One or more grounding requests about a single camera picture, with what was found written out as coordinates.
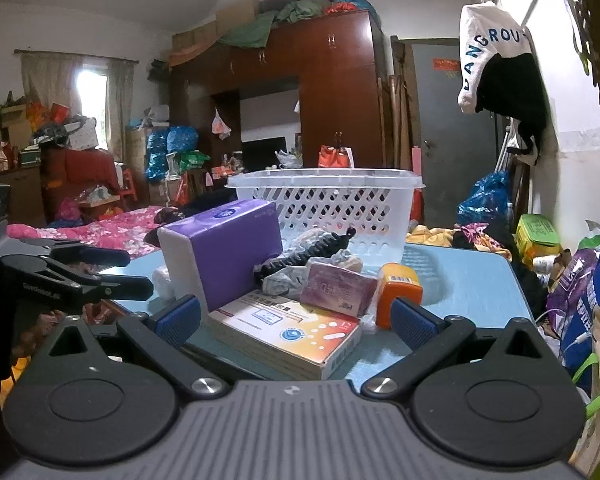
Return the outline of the brown wooden wardrobe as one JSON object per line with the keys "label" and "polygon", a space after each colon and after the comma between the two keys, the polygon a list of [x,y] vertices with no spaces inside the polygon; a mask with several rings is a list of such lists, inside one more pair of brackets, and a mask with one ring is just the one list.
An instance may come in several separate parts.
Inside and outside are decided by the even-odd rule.
{"label": "brown wooden wardrobe", "polygon": [[170,118],[192,126],[199,148],[219,165],[242,146],[239,101],[299,88],[304,166],[314,167],[324,145],[341,142],[355,166],[386,166],[382,84],[384,36],[366,10],[283,24],[260,49],[215,44],[170,70]]}

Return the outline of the blue shopping bag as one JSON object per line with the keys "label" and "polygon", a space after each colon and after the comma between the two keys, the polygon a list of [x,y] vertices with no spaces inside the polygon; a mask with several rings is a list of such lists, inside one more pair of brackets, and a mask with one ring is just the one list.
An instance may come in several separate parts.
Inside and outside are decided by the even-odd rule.
{"label": "blue shopping bag", "polygon": [[600,255],[592,278],[580,295],[576,310],[567,322],[565,335],[562,336],[562,364],[571,377],[576,376],[577,369],[593,352],[594,309],[597,307],[600,307]]}

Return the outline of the clear plastic wrapped bundle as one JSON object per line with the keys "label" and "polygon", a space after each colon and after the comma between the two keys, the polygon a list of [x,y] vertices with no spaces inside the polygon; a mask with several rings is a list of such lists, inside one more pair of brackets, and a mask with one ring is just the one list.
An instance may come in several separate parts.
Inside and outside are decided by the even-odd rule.
{"label": "clear plastic wrapped bundle", "polygon": [[[309,244],[315,242],[321,235],[326,233],[330,232],[320,228],[309,229],[298,236],[280,255],[286,256],[288,252],[294,249],[307,248]],[[265,295],[283,296],[298,300],[308,276],[308,265],[312,263],[327,263],[332,266],[341,266],[354,272],[361,272],[363,270],[362,259],[351,252],[348,246],[347,249],[341,249],[336,255],[330,258],[313,257],[305,266],[288,266],[288,268],[268,276],[261,284],[257,282],[256,284]]]}

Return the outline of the white orange medicine box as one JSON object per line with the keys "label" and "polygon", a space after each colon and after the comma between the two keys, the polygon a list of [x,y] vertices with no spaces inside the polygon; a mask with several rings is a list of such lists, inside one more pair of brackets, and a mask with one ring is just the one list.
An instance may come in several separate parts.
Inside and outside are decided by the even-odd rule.
{"label": "white orange medicine box", "polygon": [[251,359],[300,380],[325,380],[361,341],[356,318],[258,290],[210,312],[210,332]]}

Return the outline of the white plastic basket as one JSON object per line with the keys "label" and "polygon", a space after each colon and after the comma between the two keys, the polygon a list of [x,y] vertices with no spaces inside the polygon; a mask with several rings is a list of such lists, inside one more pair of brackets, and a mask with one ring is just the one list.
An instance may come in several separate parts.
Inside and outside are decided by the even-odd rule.
{"label": "white plastic basket", "polygon": [[276,205],[284,247],[309,229],[353,228],[350,251],[366,266],[382,266],[402,260],[414,193],[424,184],[407,170],[303,168],[238,174],[226,186],[241,200]]}

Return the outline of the blue plastic bag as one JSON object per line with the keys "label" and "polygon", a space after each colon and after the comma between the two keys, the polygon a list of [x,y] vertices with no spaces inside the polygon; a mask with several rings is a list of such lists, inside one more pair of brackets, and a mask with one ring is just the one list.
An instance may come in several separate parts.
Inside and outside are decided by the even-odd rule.
{"label": "blue plastic bag", "polygon": [[512,201],[511,190],[507,171],[491,172],[479,179],[466,200],[457,206],[457,223],[464,226],[491,221],[506,222]]}

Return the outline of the orange bottle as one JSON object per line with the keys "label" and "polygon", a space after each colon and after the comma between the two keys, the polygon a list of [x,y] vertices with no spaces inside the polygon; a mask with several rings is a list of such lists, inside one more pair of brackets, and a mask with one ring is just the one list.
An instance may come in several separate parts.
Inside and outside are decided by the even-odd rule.
{"label": "orange bottle", "polygon": [[415,304],[422,303],[424,290],[414,269],[401,263],[384,264],[378,274],[376,325],[390,328],[390,308],[396,298],[407,298]]}

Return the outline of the window curtains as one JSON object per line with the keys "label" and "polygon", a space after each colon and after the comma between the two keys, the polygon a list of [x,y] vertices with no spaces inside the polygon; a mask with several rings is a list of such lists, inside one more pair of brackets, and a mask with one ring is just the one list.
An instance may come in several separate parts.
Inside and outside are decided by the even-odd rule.
{"label": "window curtains", "polygon": [[28,105],[40,103],[50,112],[53,104],[65,105],[70,112],[82,113],[79,74],[94,70],[105,78],[105,143],[119,162],[125,152],[125,130],[132,112],[134,73],[137,62],[82,53],[18,50],[23,95]]}

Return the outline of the grey door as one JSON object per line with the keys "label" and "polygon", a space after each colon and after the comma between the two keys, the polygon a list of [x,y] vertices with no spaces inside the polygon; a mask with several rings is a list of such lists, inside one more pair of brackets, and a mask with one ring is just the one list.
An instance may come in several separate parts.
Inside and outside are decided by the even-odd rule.
{"label": "grey door", "polygon": [[453,39],[404,41],[403,73],[414,144],[420,147],[424,223],[450,228],[457,206],[494,169],[498,128],[492,114],[465,114],[460,47]]}

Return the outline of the purple soap packet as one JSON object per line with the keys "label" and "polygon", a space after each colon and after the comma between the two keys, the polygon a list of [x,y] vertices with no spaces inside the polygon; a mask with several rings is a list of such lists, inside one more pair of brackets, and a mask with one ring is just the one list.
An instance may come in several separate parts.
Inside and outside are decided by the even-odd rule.
{"label": "purple soap packet", "polygon": [[372,302],[377,278],[327,263],[308,265],[300,302],[351,318],[362,316]]}

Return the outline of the red white hanging bag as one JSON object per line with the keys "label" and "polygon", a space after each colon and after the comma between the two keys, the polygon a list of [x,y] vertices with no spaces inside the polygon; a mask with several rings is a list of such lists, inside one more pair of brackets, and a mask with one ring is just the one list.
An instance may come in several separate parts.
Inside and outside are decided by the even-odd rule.
{"label": "red white hanging bag", "polygon": [[347,146],[322,145],[317,159],[318,168],[354,168],[353,153]]}

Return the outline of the green yellow box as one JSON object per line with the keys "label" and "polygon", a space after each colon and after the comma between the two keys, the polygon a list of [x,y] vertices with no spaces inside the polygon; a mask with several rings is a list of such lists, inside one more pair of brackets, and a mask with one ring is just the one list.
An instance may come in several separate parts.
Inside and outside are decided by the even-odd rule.
{"label": "green yellow box", "polygon": [[558,232],[542,214],[523,214],[517,223],[515,244],[521,261],[533,268],[535,258],[557,256],[562,251]]}

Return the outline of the purple tissue pack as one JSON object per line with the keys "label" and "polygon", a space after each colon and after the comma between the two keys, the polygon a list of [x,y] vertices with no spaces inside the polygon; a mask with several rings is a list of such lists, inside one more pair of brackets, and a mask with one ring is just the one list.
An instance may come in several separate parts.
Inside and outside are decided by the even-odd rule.
{"label": "purple tissue pack", "polygon": [[158,240],[175,297],[196,297],[205,314],[255,289],[253,269],[283,251],[267,200],[234,200],[167,224]]}

